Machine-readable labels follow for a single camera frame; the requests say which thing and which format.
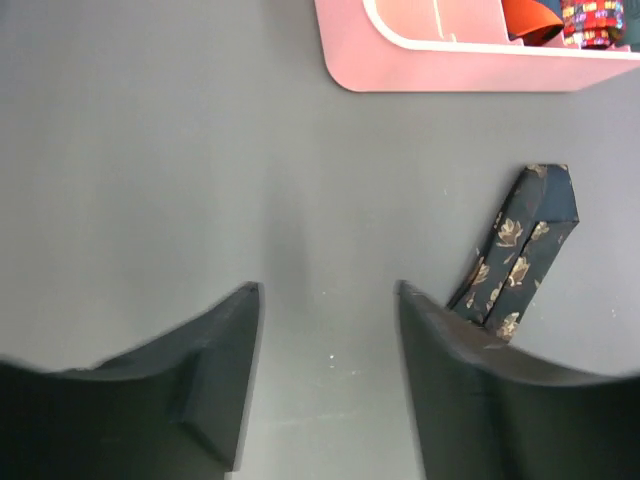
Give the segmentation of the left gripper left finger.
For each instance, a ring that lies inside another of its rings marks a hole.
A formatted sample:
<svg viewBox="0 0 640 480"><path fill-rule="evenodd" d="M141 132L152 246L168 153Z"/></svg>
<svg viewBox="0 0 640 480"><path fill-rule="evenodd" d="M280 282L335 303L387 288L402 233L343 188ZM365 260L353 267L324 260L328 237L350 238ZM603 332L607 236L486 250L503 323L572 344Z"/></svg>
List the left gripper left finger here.
<svg viewBox="0 0 640 480"><path fill-rule="evenodd" d="M222 479L242 452L262 286L86 369L1 360L5 479Z"/></svg>

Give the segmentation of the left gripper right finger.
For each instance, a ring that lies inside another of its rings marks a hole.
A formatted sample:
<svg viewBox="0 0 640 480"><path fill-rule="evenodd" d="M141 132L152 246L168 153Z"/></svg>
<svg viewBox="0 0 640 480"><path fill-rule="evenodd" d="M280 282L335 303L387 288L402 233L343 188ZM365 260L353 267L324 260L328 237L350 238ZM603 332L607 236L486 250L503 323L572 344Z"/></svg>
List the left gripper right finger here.
<svg viewBox="0 0 640 480"><path fill-rule="evenodd" d="M635 479L639 378L530 355L397 284L397 328L429 479Z"/></svg>

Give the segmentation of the black gold floral tie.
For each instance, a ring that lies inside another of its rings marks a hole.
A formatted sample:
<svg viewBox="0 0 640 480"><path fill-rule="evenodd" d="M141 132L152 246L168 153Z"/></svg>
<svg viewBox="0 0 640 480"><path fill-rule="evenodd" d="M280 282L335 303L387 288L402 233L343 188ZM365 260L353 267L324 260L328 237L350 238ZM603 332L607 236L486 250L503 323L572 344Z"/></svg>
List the black gold floral tie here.
<svg viewBox="0 0 640 480"><path fill-rule="evenodd" d="M469 277L447 308L511 341L562 245L579 224L569 169L524 167L502 203Z"/></svg>

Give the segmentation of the pink divided organizer box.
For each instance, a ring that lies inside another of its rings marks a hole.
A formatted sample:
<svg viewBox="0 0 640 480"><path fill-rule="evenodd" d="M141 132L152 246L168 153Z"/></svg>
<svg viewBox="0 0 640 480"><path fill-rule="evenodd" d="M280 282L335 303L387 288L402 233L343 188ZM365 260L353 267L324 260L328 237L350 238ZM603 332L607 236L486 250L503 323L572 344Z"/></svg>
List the pink divided organizer box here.
<svg viewBox="0 0 640 480"><path fill-rule="evenodd" d="M324 60L352 92L572 92L639 66L629 47L510 39L499 1L315 4Z"/></svg>

